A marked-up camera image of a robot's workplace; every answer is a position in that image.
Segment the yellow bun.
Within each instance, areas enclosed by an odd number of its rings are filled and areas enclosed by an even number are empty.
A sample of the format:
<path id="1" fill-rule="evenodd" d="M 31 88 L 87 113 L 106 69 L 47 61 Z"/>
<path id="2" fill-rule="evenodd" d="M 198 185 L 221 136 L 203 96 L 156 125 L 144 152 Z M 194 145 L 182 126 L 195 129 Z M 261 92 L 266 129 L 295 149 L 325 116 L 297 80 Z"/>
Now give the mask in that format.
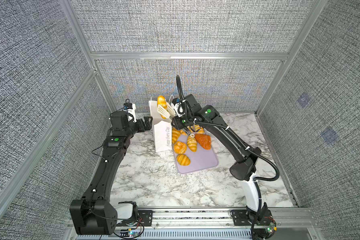
<path id="1" fill-rule="evenodd" d="M 181 166 L 189 166 L 191 164 L 191 160 L 185 154 L 179 154 L 176 157 L 177 163 Z"/>

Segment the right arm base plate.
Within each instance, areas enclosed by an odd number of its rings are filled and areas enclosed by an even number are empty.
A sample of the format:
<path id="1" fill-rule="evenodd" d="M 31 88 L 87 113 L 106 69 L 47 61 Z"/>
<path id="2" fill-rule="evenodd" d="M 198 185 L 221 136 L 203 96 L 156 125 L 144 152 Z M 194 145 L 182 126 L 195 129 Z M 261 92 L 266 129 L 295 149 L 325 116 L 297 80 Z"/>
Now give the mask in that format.
<path id="1" fill-rule="evenodd" d="M 232 217 L 235 226 L 251 226 L 253 221 L 255 221 L 255 226 L 268 226 L 274 222 L 270 210 L 262 210 L 259 213 L 257 220 L 255 220 L 256 213 L 252 210 L 231 210 L 230 216 Z"/>

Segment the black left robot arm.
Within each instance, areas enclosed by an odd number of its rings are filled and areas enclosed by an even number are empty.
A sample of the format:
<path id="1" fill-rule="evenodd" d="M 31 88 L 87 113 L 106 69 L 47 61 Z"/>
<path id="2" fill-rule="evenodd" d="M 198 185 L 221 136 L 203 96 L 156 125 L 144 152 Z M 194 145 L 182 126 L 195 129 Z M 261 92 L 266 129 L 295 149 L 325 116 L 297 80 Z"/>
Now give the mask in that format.
<path id="1" fill-rule="evenodd" d="M 132 118 L 127 112 L 110 114 L 111 127 L 101 145 L 99 164 L 93 178 L 80 199 L 73 200 L 69 211 L 78 235 L 112 235 L 118 224 L 140 224 L 136 202 L 126 201 L 116 207 L 110 204 L 110 194 L 120 163 L 130 140 L 137 133 L 151 130 L 152 117 Z"/>

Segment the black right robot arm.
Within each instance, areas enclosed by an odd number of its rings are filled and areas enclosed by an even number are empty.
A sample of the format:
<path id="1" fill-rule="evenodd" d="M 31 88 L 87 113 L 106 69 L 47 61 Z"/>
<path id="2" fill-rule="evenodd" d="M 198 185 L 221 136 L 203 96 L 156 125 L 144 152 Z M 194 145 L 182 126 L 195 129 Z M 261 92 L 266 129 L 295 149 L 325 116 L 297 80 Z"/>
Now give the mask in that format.
<path id="1" fill-rule="evenodd" d="M 259 148 L 253 148 L 242 140 L 211 105 L 202 108 L 193 95 L 184 96 L 182 91 L 179 91 L 179 98 L 174 101 L 178 104 L 177 108 L 181 109 L 180 113 L 172 119 L 171 125 L 174 128 L 198 137 L 200 135 L 200 130 L 196 129 L 198 125 L 214 135 L 233 155 L 236 162 L 230 167 L 230 173 L 243 184 L 249 222 L 257 225 L 269 217 L 268 206 L 262 201 L 258 181 L 276 181 L 280 177 L 278 167 L 263 157 Z M 265 178 L 257 175 L 258 159 L 264 160 L 275 170 L 274 177 Z"/>

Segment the steel tongs white tips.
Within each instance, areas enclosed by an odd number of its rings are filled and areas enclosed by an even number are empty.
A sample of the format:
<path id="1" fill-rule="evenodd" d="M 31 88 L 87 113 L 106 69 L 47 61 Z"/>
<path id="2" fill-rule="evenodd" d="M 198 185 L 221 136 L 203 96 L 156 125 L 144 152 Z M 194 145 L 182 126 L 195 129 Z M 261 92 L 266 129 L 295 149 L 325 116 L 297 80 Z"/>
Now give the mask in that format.
<path id="1" fill-rule="evenodd" d="M 166 108 L 164 108 L 163 105 L 161 105 L 161 104 L 157 104 L 157 112 L 164 119 L 169 119 L 171 117 L 171 113 Z M 185 135 L 191 135 L 192 137 L 195 136 L 191 132 L 186 132 L 186 131 L 183 131 L 183 130 L 180 130 L 180 132 L 184 133 Z"/>

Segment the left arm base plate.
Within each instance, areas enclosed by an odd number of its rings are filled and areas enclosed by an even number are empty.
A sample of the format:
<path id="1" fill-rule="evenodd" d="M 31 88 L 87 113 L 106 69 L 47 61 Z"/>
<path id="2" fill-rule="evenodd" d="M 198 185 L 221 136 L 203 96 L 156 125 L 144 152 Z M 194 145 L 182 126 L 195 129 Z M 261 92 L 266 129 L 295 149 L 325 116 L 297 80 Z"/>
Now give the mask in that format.
<path id="1" fill-rule="evenodd" d="M 153 211 L 152 210 L 143 210 L 138 209 L 137 213 L 132 213 L 130 218 L 124 217 L 123 221 L 117 221 L 117 227 L 132 227 L 135 228 L 138 224 L 135 220 L 139 221 L 140 224 L 143 224 L 145 227 L 150 227 L 153 220 Z"/>

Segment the long striped bread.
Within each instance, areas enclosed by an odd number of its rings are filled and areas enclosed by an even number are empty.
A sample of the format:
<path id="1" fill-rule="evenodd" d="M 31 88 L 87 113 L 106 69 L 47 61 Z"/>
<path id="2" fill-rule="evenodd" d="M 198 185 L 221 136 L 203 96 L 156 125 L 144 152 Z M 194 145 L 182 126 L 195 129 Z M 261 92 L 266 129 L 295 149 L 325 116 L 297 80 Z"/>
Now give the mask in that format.
<path id="1" fill-rule="evenodd" d="M 167 111 L 167 104 L 164 96 L 157 97 L 157 112 L 163 119 L 169 118 L 169 112 Z"/>

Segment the white paper bag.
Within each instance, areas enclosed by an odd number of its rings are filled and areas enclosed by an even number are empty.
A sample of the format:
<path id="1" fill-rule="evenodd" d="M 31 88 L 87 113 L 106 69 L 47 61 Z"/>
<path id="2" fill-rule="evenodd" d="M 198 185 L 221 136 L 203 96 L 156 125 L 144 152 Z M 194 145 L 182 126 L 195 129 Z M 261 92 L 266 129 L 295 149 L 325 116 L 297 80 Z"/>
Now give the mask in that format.
<path id="1" fill-rule="evenodd" d="M 150 115 L 153 118 L 152 131 L 156 152 L 172 150 L 172 126 L 170 119 L 163 119 L 157 111 L 157 101 L 148 101 Z"/>

